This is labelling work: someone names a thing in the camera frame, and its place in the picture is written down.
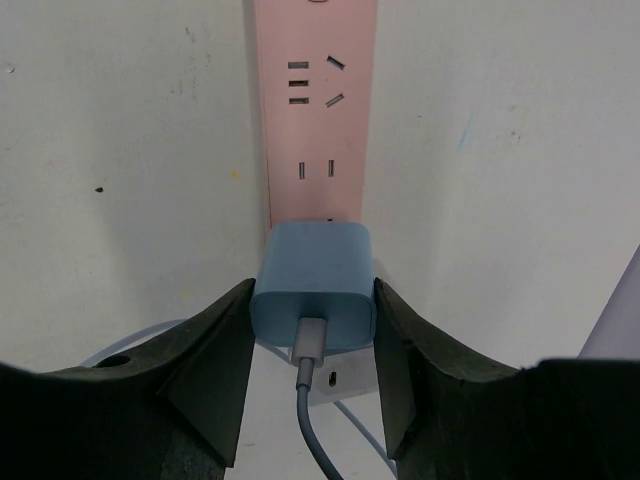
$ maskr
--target socket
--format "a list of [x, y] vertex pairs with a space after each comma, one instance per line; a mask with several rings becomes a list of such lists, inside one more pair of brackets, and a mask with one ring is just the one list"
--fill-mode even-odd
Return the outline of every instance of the socket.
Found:
[[322, 405], [378, 391], [373, 346], [327, 355], [313, 372], [309, 405]]
[[377, 0], [253, 2], [267, 223], [358, 222]]

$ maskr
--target outlet slot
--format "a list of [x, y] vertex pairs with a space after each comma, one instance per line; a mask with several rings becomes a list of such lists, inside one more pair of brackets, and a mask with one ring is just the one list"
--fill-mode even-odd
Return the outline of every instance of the outlet slot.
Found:
[[331, 100], [327, 102], [327, 108], [333, 107], [336, 103], [341, 102], [342, 100], [344, 100], [343, 94], [336, 95], [335, 97], [333, 97]]
[[289, 62], [289, 70], [303, 70], [309, 68], [309, 62]]
[[308, 87], [309, 80], [289, 80], [290, 87]]
[[336, 60], [335, 58], [333, 58], [331, 55], [329, 55], [327, 57], [327, 62], [331, 65], [333, 65], [336, 68], [339, 68], [340, 70], [344, 70], [345, 64]]

